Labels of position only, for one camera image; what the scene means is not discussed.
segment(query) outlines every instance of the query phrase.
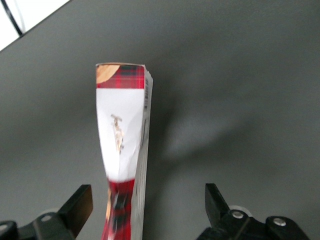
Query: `metal bolt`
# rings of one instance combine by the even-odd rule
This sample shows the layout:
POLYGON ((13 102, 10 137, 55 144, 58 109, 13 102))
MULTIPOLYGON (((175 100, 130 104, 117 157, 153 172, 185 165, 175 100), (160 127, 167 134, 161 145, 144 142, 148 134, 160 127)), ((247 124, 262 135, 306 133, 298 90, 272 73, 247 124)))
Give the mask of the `metal bolt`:
POLYGON ((244 215, 239 211, 233 211, 232 216, 236 219, 242 219, 244 217, 244 215))
POLYGON ((51 219, 51 216, 50 215, 45 215, 43 218, 41 218, 41 221, 42 222, 46 222, 46 221, 48 221, 48 220, 50 220, 51 219))
POLYGON ((283 219, 281 219, 281 218, 278 218, 278 217, 276 217, 275 219, 273 219, 273 222, 274 222, 274 224, 276 224, 276 225, 278 225, 278 226, 281 226, 281 227, 283 227, 283 226, 286 225, 286 221, 283 220, 283 219))
POLYGON ((2 224, 2 225, 0 225, 0 231, 5 230, 7 227, 8 227, 7 224, 2 224))

